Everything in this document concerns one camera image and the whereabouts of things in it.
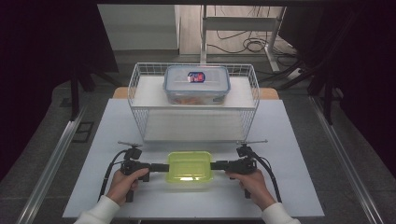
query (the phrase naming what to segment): wire rack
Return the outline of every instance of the wire rack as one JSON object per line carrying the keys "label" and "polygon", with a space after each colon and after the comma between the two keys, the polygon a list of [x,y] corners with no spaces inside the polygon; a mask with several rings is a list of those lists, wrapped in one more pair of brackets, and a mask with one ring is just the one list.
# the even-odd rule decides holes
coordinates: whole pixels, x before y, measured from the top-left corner
{"label": "wire rack", "polygon": [[[171,65],[225,67],[231,90],[224,105],[170,105],[162,84]],[[128,103],[145,142],[246,140],[259,101],[259,84],[251,64],[137,63],[128,88]]]}

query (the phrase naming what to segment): black curtain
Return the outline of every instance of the black curtain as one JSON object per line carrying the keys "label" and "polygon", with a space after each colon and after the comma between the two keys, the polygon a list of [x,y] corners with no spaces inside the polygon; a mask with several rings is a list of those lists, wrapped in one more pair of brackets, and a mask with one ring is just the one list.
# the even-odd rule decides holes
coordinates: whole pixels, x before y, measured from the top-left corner
{"label": "black curtain", "polygon": [[82,64],[118,72],[94,2],[0,3],[1,178],[46,115],[53,89]]}
{"label": "black curtain", "polygon": [[341,107],[396,176],[396,52],[391,1],[368,1],[340,48],[335,85]]}

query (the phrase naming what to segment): white table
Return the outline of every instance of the white table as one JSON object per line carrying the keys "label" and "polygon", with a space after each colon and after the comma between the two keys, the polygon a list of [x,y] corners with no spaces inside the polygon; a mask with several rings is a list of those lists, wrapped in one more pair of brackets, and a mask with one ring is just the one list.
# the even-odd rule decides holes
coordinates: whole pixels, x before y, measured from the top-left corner
{"label": "white table", "polygon": [[[250,145],[271,162],[283,204],[293,217],[324,216],[303,156],[280,100],[261,101],[247,140],[267,139],[268,143]],[[126,146],[118,141],[143,144],[127,100],[110,99],[81,170],[78,182],[64,211],[64,217],[77,217],[97,202],[106,168]],[[239,159],[233,143],[145,143],[140,160],[166,163],[172,151],[204,150],[214,161]],[[268,174],[267,186],[275,195]],[[214,171],[207,184],[168,184],[165,174],[152,173],[148,183],[139,183],[134,202],[125,204],[116,214],[132,219],[253,219],[261,210],[245,199],[236,180],[222,171]]]}

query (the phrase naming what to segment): yellow plastic container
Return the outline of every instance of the yellow plastic container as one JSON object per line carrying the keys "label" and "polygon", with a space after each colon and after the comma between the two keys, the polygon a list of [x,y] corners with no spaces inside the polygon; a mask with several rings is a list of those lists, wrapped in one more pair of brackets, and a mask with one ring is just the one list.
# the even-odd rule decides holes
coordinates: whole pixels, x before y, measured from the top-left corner
{"label": "yellow plastic container", "polygon": [[205,183],[213,179],[210,169],[212,155],[206,151],[179,151],[168,156],[168,183]]}

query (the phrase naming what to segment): black stand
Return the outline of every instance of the black stand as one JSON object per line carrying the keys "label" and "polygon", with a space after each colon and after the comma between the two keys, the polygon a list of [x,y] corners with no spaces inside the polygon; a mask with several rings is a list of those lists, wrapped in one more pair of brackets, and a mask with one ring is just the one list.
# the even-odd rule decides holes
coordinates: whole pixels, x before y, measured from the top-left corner
{"label": "black stand", "polygon": [[106,73],[96,69],[94,66],[85,64],[85,63],[77,63],[73,67],[71,71],[70,77],[70,85],[71,85],[71,95],[72,95],[72,116],[71,119],[74,121],[79,112],[79,97],[78,97],[78,82],[81,84],[81,87],[84,91],[94,91],[95,83],[91,77],[91,74],[95,74],[102,79],[110,82],[115,87],[121,87],[122,84],[119,83],[114,78],[110,77]]}
{"label": "black stand", "polygon": [[334,83],[334,74],[331,72],[330,68],[332,62],[335,57],[335,53],[340,48],[343,43],[345,37],[350,31],[352,25],[358,18],[361,10],[363,9],[365,4],[359,6],[359,8],[352,8],[349,10],[348,15],[346,16],[345,22],[343,23],[341,30],[339,31],[337,37],[332,42],[330,49],[326,52],[322,62],[317,66],[301,73],[298,77],[292,79],[291,81],[281,85],[276,88],[277,90],[285,90],[308,77],[314,76],[312,82],[308,86],[308,94],[310,95],[318,95],[320,90],[325,87],[325,96],[324,96],[324,105],[323,105],[323,115],[329,124],[332,125],[331,118],[331,106],[332,106],[332,87]]}

